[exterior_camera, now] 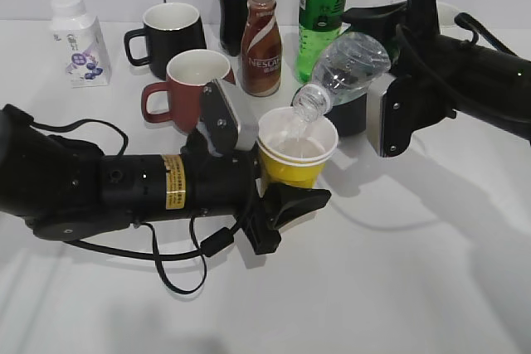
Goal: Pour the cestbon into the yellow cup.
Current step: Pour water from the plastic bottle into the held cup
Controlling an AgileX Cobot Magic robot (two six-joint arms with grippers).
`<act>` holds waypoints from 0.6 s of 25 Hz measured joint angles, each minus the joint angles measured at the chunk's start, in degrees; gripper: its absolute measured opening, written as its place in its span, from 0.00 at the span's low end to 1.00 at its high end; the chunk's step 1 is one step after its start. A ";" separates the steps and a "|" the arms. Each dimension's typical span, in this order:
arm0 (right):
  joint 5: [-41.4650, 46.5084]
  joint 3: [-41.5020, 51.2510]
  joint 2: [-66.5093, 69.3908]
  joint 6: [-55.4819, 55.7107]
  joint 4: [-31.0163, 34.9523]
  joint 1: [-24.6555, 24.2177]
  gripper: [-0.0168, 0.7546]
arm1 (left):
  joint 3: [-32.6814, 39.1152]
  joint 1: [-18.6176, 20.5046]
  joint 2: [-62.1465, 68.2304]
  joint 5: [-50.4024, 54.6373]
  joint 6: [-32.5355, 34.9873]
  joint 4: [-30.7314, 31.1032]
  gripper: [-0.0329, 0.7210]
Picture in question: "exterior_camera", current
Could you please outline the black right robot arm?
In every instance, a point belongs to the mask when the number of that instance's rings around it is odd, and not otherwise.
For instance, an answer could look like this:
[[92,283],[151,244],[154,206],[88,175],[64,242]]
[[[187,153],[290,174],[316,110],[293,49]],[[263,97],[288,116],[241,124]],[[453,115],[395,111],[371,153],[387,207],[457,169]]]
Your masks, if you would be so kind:
[[530,138],[530,62],[466,12],[455,16],[470,39],[441,34],[436,0],[351,7],[341,16],[390,51],[392,82],[380,101],[385,148],[458,112]]

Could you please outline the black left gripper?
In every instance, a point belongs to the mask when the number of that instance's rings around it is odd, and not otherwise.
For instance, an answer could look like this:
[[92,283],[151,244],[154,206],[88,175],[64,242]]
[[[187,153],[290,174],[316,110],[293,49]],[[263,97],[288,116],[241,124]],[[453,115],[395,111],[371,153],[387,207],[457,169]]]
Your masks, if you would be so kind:
[[280,233],[273,230],[279,230],[301,216],[324,208],[331,198],[331,192],[270,184],[265,190],[263,205],[256,186],[256,179],[261,176],[257,153],[251,150],[242,155],[248,174],[246,199],[243,208],[234,216],[236,222],[231,233],[235,235],[241,230],[255,255],[273,254],[281,241]]

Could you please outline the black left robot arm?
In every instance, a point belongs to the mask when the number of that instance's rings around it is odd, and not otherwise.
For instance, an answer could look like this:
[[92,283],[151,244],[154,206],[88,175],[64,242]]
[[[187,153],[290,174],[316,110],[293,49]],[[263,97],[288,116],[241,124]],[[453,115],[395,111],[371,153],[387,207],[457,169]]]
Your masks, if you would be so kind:
[[256,254],[278,248],[280,229],[326,206],[324,189],[256,187],[256,151],[215,157],[199,132],[176,155],[107,155],[94,143],[68,139],[71,125],[37,123],[8,104],[1,111],[1,209],[22,218],[43,240],[89,247],[89,238],[132,225],[203,216],[235,224],[204,239],[184,259],[211,257],[245,233]]

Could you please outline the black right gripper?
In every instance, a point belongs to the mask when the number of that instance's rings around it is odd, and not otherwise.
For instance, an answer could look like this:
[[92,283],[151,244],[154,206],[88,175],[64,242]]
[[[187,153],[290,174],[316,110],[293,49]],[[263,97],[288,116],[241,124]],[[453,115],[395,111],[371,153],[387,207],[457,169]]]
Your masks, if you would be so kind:
[[351,7],[342,13],[341,20],[349,24],[350,32],[361,32],[374,39],[393,39],[396,32],[401,50],[397,77],[409,75],[417,82],[421,120],[439,122],[446,117],[455,117],[455,96],[441,74],[436,72],[435,66],[431,65],[435,39],[441,34],[436,0]]

